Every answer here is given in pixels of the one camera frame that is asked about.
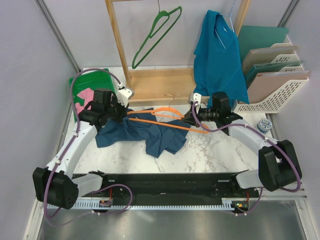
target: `navy blue garment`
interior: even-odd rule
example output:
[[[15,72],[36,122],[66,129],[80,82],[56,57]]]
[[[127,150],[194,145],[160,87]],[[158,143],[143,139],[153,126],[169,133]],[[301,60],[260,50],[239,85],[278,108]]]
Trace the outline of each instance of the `navy blue garment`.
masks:
[[[134,113],[130,114],[130,118],[157,121],[156,116],[151,113]],[[190,128],[189,124],[182,123],[179,120],[170,121],[168,124]],[[186,142],[187,133],[186,130],[131,121],[128,117],[125,117],[123,123],[110,120],[105,127],[101,128],[95,137],[95,141],[98,148],[103,148],[119,141],[145,140],[146,153],[158,158],[164,150],[172,154],[179,151]]]
[[[194,54],[194,92],[210,96],[209,106],[215,92],[225,92],[230,104],[233,100],[249,103],[237,35],[218,12],[209,10],[206,13]]]

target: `beige folder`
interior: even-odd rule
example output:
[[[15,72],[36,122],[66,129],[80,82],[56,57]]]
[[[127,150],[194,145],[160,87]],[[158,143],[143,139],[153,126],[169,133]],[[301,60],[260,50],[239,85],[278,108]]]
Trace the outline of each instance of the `beige folder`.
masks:
[[[307,79],[310,71],[258,73],[248,89],[250,104],[257,104],[290,80]]]
[[[254,64],[268,64],[281,54],[293,54],[298,46],[281,46],[252,49],[242,62],[242,71],[246,75]]]

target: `teal shirt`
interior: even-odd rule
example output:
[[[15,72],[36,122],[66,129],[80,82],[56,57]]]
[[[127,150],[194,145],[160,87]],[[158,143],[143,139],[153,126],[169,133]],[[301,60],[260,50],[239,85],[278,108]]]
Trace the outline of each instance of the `teal shirt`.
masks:
[[[237,35],[218,12],[209,10],[206,13],[194,54],[194,92],[210,96],[209,106],[215,92],[225,92],[230,104],[233,100],[249,103]]]

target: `green basket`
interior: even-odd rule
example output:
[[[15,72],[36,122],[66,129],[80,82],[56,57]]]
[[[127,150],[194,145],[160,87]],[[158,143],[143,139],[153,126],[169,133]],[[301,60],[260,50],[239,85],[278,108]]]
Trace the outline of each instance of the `green basket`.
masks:
[[[69,86],[71,85],[73,79],[73,77],[69,79]],[[87,88],[92,90],[109,89],[115,92],[115,88],[109,74],[103,71],[90,72],[83,74],[76,79],[72,90],[74,103],[80,103],[81,106],[85,104],[85,100],[78,97],[77,94]]]

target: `wooden frame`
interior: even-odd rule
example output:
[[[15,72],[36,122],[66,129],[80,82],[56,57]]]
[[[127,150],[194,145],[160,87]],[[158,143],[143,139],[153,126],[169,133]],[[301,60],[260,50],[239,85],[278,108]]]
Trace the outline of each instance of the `wooden frame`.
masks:
[[[171,104],[186,104],[190,94],[194,91],[196,83],[193,68],[169,68],[151,70],[129,70],[124,47],[118,28],[118,22],[113,2],[137,1],[137,0],[105,0],[109,13],[111,27],[115,43],[119,52],[126,86],[134,90],[134,96],[130,100],[131,106],[159,106],[168,105],[172,98],[164,95],[172,95],[174,102]],[[241,0],[241,4],[234,22],[234,30],[239,35],[244,23],[251,0]]]

